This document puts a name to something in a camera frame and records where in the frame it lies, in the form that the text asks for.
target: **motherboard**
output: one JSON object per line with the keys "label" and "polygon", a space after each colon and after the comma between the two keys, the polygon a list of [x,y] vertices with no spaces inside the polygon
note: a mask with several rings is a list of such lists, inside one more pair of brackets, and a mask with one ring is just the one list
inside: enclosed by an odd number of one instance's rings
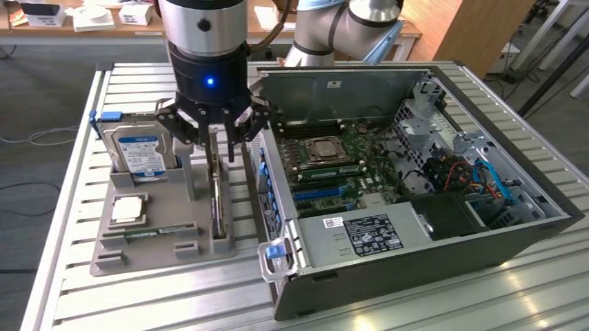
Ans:
{"label": "motherboard", "polygon": [[382,144],[387,128],[366,120],[277,127],[301,218],[391,204],[403,195],[406,188]]}

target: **gray carpet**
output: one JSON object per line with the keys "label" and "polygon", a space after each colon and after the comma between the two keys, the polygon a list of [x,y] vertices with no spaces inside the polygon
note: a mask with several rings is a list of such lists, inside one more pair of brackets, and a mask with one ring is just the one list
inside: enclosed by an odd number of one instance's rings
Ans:
{"label": "gray carpet", "polygon": [[[516,38],[522,48],[538,23]],[[578,60],[553,90],[565,84],[581,67],[589,63],[589,54]],[[84,108],[94,68],[99,61],[163,62],[160,46],[20,46],[13,57],[0,61],[0,136],[23,139],[48,128],[76,125]],[[544,81],[550,73],[540,72]],[[498,91],[498,85],[490,86]],[[513,87],[504,83],[506,92]],[[517,109],[532,96],[538,83],[526,80],[509,99]],[[532,124],[554,143],[570,161],[589,173],[589,152],[582,142],[589,141],[589,93],[585,100],[568,96],[574,84],[532,117]],[[56,141],[72,133],[56,134]],[[0,143],[0,185],[25,181],[48,181],[60,185],[72,144],[38,147],[27,143]],[[0,192],[0,208],[39,212],[55,205],[51,188],[35,186]],[[51,214],[43,217],[19,217],[0,212],[0,269],[36,268]],[[17,330],[31,285],[32,274],[0,275],[0,330]]]}

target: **wooden table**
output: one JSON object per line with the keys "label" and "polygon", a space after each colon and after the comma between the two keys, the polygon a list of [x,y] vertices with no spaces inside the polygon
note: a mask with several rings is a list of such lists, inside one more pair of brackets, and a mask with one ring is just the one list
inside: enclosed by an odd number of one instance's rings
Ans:
{"label": "wooden table", "polygon": [[[76,8],[82,0],[48,0],[47,3],[59,3]],[[269,31],[259,27],[255,6],[273,6],[271,0],[247,0],[247,41],[258,43]],[[67,17],[64,26],[60,28],[40,28],[29,26],[11,26],[8,15],[19,10],[19,4],[9,2],[7,8],[0,9],[0,45],[152,45],[164,43],[164,25],[162,19],[154,13],[148,26],[132,26],[120,23],[119,10],[112,10],[116,29],[92,32],[75,32],[72,18]],[[289,21],[294,22],[297,15],[289,15]],[[293,31],[281,32],[274,44],[290,45],[293,43]],[[395,41],[398,46],[394,60],[406,60],[415,40],[422,36],[411,23],[406,22],[401,35]]]}

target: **side panel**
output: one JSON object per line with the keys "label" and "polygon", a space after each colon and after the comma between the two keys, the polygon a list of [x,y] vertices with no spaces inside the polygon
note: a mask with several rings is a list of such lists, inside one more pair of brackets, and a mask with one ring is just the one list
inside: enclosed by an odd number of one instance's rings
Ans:
{"label": "side panel", "polygon": [[506,262],[576,222],[552,222],[436,247],[351,268],[293,279],[279,293],[275,319],[293,319]]}

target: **power supply label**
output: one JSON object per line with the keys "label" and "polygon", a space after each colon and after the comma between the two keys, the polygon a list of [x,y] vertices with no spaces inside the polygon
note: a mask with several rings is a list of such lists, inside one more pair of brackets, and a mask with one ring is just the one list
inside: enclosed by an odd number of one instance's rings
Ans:
{"label": "power supply label", "polygon": [[403,248],[386,214],[343,221],[343,226],[361,257]]}

